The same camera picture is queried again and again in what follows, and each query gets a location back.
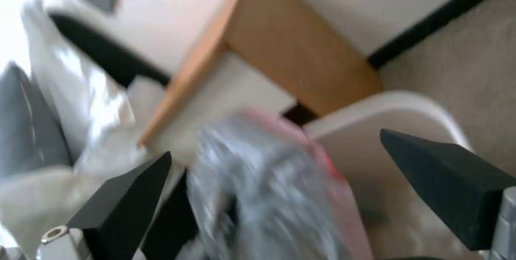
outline black cushion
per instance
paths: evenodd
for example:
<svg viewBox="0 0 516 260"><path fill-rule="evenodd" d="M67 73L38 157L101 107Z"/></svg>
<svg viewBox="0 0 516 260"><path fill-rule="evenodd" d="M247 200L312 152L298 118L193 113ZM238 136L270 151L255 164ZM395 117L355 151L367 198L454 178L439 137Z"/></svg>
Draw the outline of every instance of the black cushion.
<svg viewBox="0 0 516 260"><path fill-rule="evenodd" d="M71 165L59 122L24 71L11 63L0 75L0 183L53 165Z"/></svg>

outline plastic bag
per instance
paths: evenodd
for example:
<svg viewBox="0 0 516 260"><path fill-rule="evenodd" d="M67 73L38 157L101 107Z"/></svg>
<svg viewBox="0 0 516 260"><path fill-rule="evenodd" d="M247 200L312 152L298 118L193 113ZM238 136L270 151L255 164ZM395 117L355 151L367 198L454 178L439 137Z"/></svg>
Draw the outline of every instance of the plastic bag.
<svg viewBox="0 0 516 260"><path fill-rule="evenodd" d="M352 259L317 162L324 152L302 133L245 111L199 137L188 197L210 258Z"/></svg>
<svg viewBox="0 0 516 260"><path fill-rule="evenodd" d="M72 161L105 130L134 122L124 89L58 31L41 0L24 5L33 80L61 123Z"/></svg>

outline white pillow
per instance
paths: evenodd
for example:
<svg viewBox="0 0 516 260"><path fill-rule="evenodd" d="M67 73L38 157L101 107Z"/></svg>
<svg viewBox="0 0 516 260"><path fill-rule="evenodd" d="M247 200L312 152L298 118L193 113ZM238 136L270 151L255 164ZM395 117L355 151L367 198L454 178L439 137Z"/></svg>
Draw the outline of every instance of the white pillow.
<svg viewBox="0 0 516 260"><path fill-rule="evenodd" d="M24 5L22 22L33 80L61 123L72 161L106 129L133 124L124 89L59 33L42 0Z"/></svg>

